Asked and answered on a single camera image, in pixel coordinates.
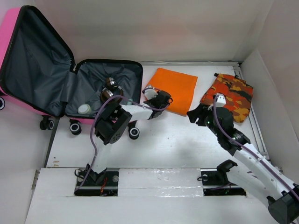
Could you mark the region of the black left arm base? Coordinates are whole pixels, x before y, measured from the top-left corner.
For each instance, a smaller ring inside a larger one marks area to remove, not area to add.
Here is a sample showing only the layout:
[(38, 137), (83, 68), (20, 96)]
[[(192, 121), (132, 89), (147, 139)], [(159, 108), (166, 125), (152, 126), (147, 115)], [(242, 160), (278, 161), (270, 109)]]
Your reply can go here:
[(86, 171), (75, 170), (76, 186), (74, 190), (75, 196), (118, 196), (119, 170), (108, 170), (100, 183), (95, 183), (89, 176), (83, 186), (78, 188), (82, 183)]

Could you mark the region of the round silver tin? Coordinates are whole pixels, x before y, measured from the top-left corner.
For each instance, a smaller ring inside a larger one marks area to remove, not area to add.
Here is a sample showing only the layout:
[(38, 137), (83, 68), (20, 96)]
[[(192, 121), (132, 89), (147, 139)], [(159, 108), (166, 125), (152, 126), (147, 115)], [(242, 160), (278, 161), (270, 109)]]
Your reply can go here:
[(82, 104), (78, 107), (77, 112), (78, 112), (78, 114), (87, 115), (87, 114), (91, 114), (92, 109), (91, 109), (91, 106), (89, 104)]

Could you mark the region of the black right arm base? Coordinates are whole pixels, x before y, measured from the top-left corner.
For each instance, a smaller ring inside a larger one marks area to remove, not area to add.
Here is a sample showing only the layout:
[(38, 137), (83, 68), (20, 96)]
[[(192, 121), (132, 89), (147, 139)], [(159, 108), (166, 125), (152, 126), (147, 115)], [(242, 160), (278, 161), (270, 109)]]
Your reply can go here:
[(202, 183), (204, 196), (246, 196), (246, 191), (224, 180), (215, 168), (200, 170), (197, 181)]

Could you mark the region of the pink hard-shell suitcase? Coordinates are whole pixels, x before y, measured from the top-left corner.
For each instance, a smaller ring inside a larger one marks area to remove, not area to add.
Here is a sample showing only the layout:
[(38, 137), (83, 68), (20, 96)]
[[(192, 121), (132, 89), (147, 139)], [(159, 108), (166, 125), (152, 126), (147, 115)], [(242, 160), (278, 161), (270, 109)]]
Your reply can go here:
[[(40, 128), (54, 128), (54, 118), (66, 116), (74, 135), (81, 124), (92, 124), (102, 106), (100, 94), (112, 77), (123, 96), (140, 101), (143, 67), (129, 60), (86, 59), (73, 52), (34, 6), (7, 10), (0, 25), (0, 106), (8, 100), (42, 116)], [(78, 114), (82, 104), (91, 114)]]

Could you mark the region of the orange camouflage cloth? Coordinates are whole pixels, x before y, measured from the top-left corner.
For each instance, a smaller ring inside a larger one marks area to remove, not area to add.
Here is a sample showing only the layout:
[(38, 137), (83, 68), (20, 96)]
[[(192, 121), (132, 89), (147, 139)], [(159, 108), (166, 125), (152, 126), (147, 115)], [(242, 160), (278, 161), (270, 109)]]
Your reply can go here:
[(216, 79), (202, 96), (200, 103), (211, 105), (214, 96), (220, 93), (226, 98), (224, 107), (232, 112), (234, 122), (243, 123), (250, 114), (253, 87), (237, 76), (222, 73), (215, 73), (214, 76)]

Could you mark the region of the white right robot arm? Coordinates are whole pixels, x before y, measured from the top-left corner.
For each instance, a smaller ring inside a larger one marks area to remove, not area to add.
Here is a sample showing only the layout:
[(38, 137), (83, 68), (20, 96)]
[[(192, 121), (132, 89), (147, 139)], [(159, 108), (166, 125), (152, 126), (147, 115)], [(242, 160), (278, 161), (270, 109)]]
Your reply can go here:
[(237, 162), (219, 164), (214, 179), (222, 184), (235, 184), (257, 198), (279, 224), (292, 224), (299, 217), (299, 186), (279, 172), (234, 127), (232, 113), (224, 107), (199, 105), (188, 111), (191, 123), (207, 127), (219, 145)]

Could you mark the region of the aluminium side rail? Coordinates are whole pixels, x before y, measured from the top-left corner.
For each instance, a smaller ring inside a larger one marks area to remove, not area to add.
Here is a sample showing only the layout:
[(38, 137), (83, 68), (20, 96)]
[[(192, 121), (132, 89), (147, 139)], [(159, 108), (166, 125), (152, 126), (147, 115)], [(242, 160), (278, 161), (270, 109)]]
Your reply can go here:
[[(242, 79), (242, 80), (246, 80), (244, 78), (244, 75), (242, 74), (242, 70), (241, 70), (241, 64), (242, 61), (233, 61), (234, 65), (233, 65), (233, 71), (235, 73), (235, 76), (237, 76), (238, 78)], [(249, 114), (249, 121), (250, 121), (250, 125), (253, 129), (253, 133), (254, 133), (254, 137), (255, 137), (255, 141), (257, 143), (257, 148), (259, 150), (259, 152), (268, 160), (271, 161), (266, 145), (264, 143), (264, 139), (262, 136), (262, 132), (260, 130), (255, 112), (254, 112), (254, 108), (253, 108), (253, 104), (251, 103), (250, 105), (250, 114)]]

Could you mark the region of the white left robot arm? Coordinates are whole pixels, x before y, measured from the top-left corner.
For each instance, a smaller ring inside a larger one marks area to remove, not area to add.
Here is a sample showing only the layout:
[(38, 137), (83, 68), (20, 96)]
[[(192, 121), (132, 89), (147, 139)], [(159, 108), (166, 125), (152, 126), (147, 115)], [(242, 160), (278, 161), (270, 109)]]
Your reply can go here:
[(147, 100), (142, 103), (116, 95), (101, 106), (90, 131), (95, 152), (91, 164), (86, 166), (83, 182), (89, 180), (94, 185), (101, 184), (111, 146), (121, 138), (128, 125), (138, 120), (157, 118), (172, 103), (171, 95), (165, 91), (147, 88), (144, 93)]

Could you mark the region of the brown leather headphones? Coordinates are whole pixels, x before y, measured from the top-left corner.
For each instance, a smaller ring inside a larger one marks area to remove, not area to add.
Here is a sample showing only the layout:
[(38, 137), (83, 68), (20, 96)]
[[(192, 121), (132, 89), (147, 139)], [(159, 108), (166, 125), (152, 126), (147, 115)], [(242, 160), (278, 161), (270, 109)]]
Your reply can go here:
[(123, 96), (122, 87), (112, 77), (106, 78), (104, 88), (100, 94), (102, 103), (105, 103), (108, 99), (116, 95)]

